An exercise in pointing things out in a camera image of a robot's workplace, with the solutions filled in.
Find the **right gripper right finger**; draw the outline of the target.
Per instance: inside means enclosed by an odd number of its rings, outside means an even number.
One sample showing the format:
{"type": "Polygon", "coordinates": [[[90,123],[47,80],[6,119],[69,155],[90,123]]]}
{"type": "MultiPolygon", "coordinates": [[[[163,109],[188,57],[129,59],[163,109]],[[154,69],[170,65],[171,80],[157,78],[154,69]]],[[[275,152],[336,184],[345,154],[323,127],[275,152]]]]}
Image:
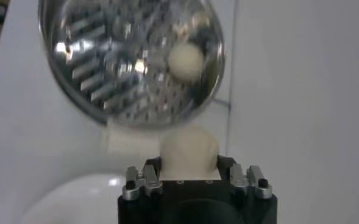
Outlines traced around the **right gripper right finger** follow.
{"type": "Polygon", "coordinates": [[[260,200],[272,198],[272,186],[259,166],[251,165],[243,169],[233,158],[218,155],[217,168],[221,179],[227,180],[235,191],[240,191],[245,196],[251,194],[260,200]]]}

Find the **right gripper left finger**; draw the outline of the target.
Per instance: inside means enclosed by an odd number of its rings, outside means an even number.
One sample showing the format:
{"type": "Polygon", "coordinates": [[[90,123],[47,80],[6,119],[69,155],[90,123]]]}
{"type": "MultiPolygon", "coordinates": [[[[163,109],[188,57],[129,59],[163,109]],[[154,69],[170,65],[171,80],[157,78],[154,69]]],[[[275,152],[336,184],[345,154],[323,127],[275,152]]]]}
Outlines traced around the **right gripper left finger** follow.
{"type": "Polygon", "coordinates": [[[135,166],[126,169],[126,183],[122,188],[122,198],[125,201],[139,199],[141,190],[148,197],[163,191],[163,182],[159,180],[161,168],[160,157],[146,160],[141,172],[135,166]]]}

